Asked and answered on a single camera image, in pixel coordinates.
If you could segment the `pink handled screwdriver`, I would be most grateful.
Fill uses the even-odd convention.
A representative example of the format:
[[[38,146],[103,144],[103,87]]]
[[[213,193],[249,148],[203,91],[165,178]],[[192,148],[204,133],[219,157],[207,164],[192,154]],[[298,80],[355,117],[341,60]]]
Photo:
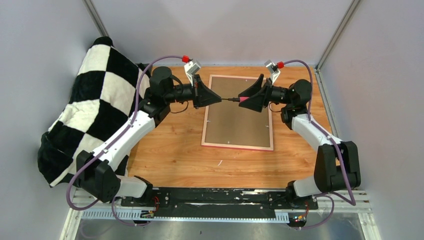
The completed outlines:
[[[237,102],[237,103],[244,102],[247,99],[249,99],[249,97],[246,97],[246,96],[222,98],[223,101],[230,101],[230,102]]]

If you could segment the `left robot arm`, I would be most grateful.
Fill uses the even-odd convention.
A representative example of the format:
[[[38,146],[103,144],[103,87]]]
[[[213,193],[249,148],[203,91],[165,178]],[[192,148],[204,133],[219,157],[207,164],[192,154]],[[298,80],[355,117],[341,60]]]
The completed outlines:
[[[152,203],[153,193],[148,181],[137,176],[118,175],[116,170],[131,149],[170,113],[171,103],[191,101],[198,109],[222,101],[198,74],[189,72],[187,75],[191,83],[182,83],[166,66],[152,71],[145,97],[130,119],[101,146],[77,155],[78,187],[103,203],[116,197],[133,197],[142,207]]]

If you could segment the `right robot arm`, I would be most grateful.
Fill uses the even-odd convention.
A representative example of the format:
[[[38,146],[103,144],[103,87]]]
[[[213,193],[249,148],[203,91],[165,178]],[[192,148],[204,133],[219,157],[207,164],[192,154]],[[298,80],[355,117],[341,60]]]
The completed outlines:
[[[285,189],[285,201],[290,208],[298,209],[313,196],[338,195],[339,190],[346,190],[348,197],[343,200],[355,206],[352,189],[361,184],[358,147],[353,141],[335,137],[315,121],[307,106],[312,91],[313,85],[306,79],[285,88],[274,86],[261,74],[253,85],[238,94],[238,105],[261,112],[270,103],[283,104],[282,122],[316,151],[313,174],[289,182]]]

